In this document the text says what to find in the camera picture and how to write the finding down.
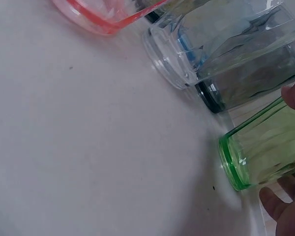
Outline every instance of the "green glass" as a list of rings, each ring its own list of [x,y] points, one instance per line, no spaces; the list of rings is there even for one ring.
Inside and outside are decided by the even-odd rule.
[[[295,110],[277,99],[220,138],[219,150],[236,190],[295,172]]]

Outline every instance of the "white countertop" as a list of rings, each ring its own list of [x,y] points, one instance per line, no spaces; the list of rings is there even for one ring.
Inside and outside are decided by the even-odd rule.
[[[0,236],[262,235],[221,168],[222,118],[153,69],[147,28],[104,38],[0,0]]]

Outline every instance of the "hand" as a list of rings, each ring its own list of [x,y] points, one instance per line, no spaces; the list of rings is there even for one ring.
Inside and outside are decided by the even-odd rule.
[[[282,88],[286,104],[295,109],[295,85]],[[278,183],[293,200],[288,204],[279,199],[271,189],[260,190],[260,199],[269,215],[277,222],[276,236],[295,236],[295,174],[282,177]]]

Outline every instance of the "table surface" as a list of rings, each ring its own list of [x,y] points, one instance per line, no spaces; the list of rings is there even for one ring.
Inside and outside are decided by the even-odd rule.
[[[158,74],[147,28],[98,37],[0,0],[0,236],[263,235],[221,167],[227,118]]]

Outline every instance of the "drinking glass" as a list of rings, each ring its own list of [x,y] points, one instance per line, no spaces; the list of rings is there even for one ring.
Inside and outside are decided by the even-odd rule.
[[[170,0],[53,0],[70,20],[96,34],[110,35]]]
[[[220,138],[219,151],[236,190],[295,172],[295,110],[277,99]]]
[[[173,86],[221,112],[295,81],[295,0],[181,2],[144,42]]]

